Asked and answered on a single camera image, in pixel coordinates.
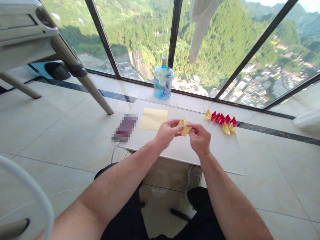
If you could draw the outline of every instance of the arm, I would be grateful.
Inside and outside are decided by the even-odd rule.
[[[192,149],[200,159],[210,201],[227,240],[273,239],[249,200],[223,171],[211,154],[211,134],[200,124],[188,124]]]
[[[55,220],[50,239],[100,240],[108,223],[130,199],[161,152],[183,126],[180,119],[161,124],[157,136],[144,147],[101,174]]]

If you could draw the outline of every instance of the white curtain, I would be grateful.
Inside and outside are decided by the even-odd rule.
[[[192,0],[190,18],[196,22],[196,27],[189,52],[190,63],[194,63],[197,59],[202,40],[207,33],[210,20],[217,10],[219,3],[220,0]]]
[[[320,137],[320,108],[305,112],[293,122],[297,127],[312,132],[315,137]]]

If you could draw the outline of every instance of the yellow paper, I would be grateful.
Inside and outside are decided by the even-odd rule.
[[[224,122],[222,126],[222,131],[224,131],[225,134],[228,134],[228,135],[230,134],[230,130],[226,122]]]
[[[168,111],[144,108],[140,122],[140,129],[159,130],[161,123],[168,120]]]
[[[236,129],[234,128],[232,122],[231,122],[231,124],[230,124],[230,126],[229,126],[229,129],[230,129],[230,133],[231,133],[232,135],[238,135],[238,134],[236,133]]]
[[[211,118],[211,113],[210,110],[208,109],[208,111],[204,114],[204,116],[206,117],[206,119],[210,119]]]
[[[188,135],[188,133],[190,132],[190,130],[192,129],[192,127],[188,127],[187,126],[188,122],[187,120],[185,120],[184,118],[180,120],[180,122],[178,123],[177,126],[179,125],[183,125],[184,129],[180,132],[180,134],[184,137],[186,137]]]

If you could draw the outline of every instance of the yellow origami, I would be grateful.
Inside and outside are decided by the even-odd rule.
[[[224,122],[223,126],[222,126],[222,131],[225,133],[225,134],[230,134],[230,130],[229,130],[229,127],[227,125],[226,122]]]
[[[229,129],[230,129],[230,133],[231,133],[232,135],[238,135],[238,134],[236,133],[236,129],[234,128],[232,122],[231,122],[231,124],[230,124],[230,126],[229,126]]]
[[[211,113],[210,110],[208,109],[208,111],[204,114],[204,116],[206,117],[206,119],[210,119],[211,118]]]
[[[190,132],[191,128],[192,127],[188,127],[187,126],[188,122],[187,120],[185,120],[184,118],[180,120],[180,122],[178,123],[177,126],[179,125],[183,125],[184,126],[184,129],[180,132],[180,134],[184,137],[186,137],[188,135],[188,133]]]

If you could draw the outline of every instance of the forearm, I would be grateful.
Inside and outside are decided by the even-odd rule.
[[[162,148],[151,141],[101,174],[77,199],[109,223],[130,199]]]
[[[211,204],[227,240],[273,239],[249,200],[212,154],[199,156]]]
[[[55,220],[50,239],[100,239],[162,150],[163,146],[153,140],[102,173]]]

